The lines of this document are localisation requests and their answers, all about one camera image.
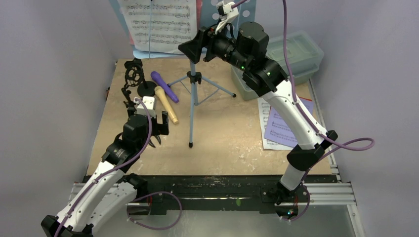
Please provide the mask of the light blue music stand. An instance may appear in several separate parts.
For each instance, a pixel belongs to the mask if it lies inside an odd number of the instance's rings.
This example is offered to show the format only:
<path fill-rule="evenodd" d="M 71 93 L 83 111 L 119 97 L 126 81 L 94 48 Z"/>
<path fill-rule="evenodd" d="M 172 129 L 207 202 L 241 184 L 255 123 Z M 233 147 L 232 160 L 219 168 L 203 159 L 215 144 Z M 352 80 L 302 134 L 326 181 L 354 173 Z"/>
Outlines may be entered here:
<path fill-rule="evenodd" d="M 118 4 L 119 0 L 109 0 L 111 7 L 114 9 L 118 20 L 120 21 L 122 27 L 124 28 L 125 32 L 129 36 L 129 31 L 126 25 L 126 22 L 124 20 L 124 17 L 122 13 L 120 12 L 120 6 Z M 219 14 L 218 10 L 216 9 L 216 4 L 220 2 L 221 0 L 196 0 L 197 2 L 197 30 L 202 26 L 210 26 L 214 25 L 215 27 L 218 24 L 219 21 Z M 233 1 L 234 3 L 240 3 L 241 0 L 226 0 L 227 2 Z M 256 1 L 255 0 L 245 0 L 243 3 L 239 4 L 237 7 L 239 11 L 239 15 L 233 20 L 232 24 L 232 30 L 231 32 L 234 34 L 234 36 L 237 36 L 238 33 L 238 27 L 241 23 L 247 22 L 247 21 L 254 21 L 255 18 L 255 9 L 256 9 Z M 170 53 L 158 53 L 158 52 L 145 52 L 145 51 L 139 51 L 136 50 L 133 46 L 132 40 L 130 39 L 130 44 L 133 48 L 133 55 L 134 58 L 137 59 L 146 59 L 146 58 L 169 58 L 169 57 L 175 57 L 175 56 L 182 56 L 183 54 L 180 52 L 179 54 L 170 54 Z M 217 90 L 205 98 L 203 101 L 198 102 L 198 95 L 197 95 L 197 82 L 192 82 L 191 89 L 193 94 L 191 94 L 191 107 L 190 107 L 190 135 L 189 135 L 189 146 L 192 147 L 192 138 L 193 138 L 193 110 L 194 106 L 198 106 L 200 103 L 204 102 L 206 99 L 213 96 L 216 92 L 219 90 L 222 90 L 228 94 L 230 94 L 232 97 L 236 97 L 234 93 L 231 91 L 225 89 L 224 87 L 219 86 L 215 82 L 207 79 L 206 77 L 203 77 L 205 79 L 204 81 L 210 83 L 211 85 L 215 86 Z"/>

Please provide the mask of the purple toy microphone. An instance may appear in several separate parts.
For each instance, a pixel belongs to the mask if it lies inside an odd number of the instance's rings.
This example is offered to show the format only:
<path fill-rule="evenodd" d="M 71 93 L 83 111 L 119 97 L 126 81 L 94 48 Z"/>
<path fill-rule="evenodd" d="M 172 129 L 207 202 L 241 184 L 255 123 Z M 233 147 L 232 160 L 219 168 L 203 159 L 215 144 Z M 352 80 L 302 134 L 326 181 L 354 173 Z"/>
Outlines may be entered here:
<path fill-rule="evenodd" d="M 158 72 L 152 71 L 150 73 L 150 75 L 151 75 L 151 79 L 164 90 L 164 92 L 166 93 L 166 95 L 168 95 L 169 98 L 173 102 L 175 102 L 175 103 L 178 103 L 179 102 L 179 99 L 178 99 L 177 95 L 172 91 L 172 89 L 163 80 L 163 78 L 161 77 L 161 75 Z"/>

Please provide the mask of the black round-base microphone stand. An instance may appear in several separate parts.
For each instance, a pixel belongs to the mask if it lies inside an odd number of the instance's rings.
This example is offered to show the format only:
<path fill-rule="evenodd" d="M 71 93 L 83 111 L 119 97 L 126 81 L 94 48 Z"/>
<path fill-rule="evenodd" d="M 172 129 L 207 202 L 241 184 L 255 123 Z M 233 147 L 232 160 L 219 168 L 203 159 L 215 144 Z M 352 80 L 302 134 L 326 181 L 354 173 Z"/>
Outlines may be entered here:
<path fill-rule="evenodd" d="M 137 93 L 140 97 L 155 96 L 154 89 L 155 89 L 156 86 L 157 86 L 157 84 L 154 83 L 153 81 L 147 81 L 145 79 L 145 75 L 144 75 L 144 79 L 141 79 L 139 86 L 136 87 L 137 88 Z"/>

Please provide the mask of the lavender sheet music page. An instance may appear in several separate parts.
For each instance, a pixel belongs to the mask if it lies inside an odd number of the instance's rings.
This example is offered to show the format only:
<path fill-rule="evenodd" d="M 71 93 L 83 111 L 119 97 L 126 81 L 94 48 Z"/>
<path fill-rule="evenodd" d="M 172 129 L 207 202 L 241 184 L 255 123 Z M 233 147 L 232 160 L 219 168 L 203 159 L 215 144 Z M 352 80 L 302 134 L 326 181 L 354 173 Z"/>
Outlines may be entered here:
<path fill-rule="evenodd" d="M 271 106 L 264 138 L 293 149 L 297 139 L 281 116 Z"/>

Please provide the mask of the black tripod microphone stand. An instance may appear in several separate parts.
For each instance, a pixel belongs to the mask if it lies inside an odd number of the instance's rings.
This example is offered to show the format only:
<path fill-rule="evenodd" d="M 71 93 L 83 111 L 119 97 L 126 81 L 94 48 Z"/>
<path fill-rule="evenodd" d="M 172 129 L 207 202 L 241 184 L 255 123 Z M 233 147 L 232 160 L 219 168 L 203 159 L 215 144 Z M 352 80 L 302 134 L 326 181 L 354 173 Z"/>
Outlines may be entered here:
<path fill-rule="evenodd" d="M 127 61 L 124 63 L 125 71 L 125 83 L 121 88 L 125 101 L 123 101 L 125 107 L 127 108 L 128 117 L 134 114 L 135 103 L 131 100 L 129 90 L 130 87 L 137 87 L 140 84 L 140 80 L 144 79 L 143 73 L 143 64 L 140 60 L 138 61 Z"/>

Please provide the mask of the red folder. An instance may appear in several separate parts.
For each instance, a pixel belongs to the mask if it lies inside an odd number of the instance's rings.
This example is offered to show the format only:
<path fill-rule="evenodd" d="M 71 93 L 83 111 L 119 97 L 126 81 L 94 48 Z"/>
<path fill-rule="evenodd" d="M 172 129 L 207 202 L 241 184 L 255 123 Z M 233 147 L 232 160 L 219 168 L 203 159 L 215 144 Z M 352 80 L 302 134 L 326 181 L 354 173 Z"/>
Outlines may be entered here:
<path fill-rule="evenodd" d="M 311 101 L 312 102 L 312 99 L 309 99 L 309 98 L 299 97 L 299 99 L 304 100 L 304 101 Z"/>

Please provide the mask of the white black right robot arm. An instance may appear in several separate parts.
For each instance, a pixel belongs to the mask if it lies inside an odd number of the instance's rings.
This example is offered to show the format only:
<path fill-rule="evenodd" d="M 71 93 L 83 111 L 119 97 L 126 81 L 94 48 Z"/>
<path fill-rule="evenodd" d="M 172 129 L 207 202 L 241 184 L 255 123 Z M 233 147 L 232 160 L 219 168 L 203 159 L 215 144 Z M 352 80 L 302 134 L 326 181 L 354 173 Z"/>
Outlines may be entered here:
<path fill-rule="evenodd" d="M 194 64 L 200 61 L 202 49 L 207 52 L 204 61 L 215 57 L 243 72 L 243 80 L 259 97 L 278 112 L 297 139 L 297 145 L 287 154 L 287 169 L 277 183 L 276 203 L 295 199 L 307 171 L 325 154 L 338 138 L 335 131 L 327 131 L 317 124 L 295 94 L 295 86 L 283 68 L 266 56 L 269 36 L 256 22 L 240 25 L 237 38 L 228 38 L 215 27 L 202 27 L 196 36 L 178 46 Z"/>

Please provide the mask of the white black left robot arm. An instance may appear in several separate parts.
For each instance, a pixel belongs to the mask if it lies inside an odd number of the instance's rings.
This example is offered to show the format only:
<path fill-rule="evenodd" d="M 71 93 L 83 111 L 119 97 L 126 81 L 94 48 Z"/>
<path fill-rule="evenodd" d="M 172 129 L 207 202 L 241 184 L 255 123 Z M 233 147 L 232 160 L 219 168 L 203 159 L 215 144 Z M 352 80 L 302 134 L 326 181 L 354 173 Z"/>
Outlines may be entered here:
<path fill-rule="evenodd" d="M 147 181 L 126 172 L 140 158 L 151 136 L 168 135 L 168 113 L 162 123 L 155 116 L 132 114 L 102 156 L 94 174 L 56 215 L 41 227 L 48 237 L 92 237 L 123 205 L 147 197 Z"/>

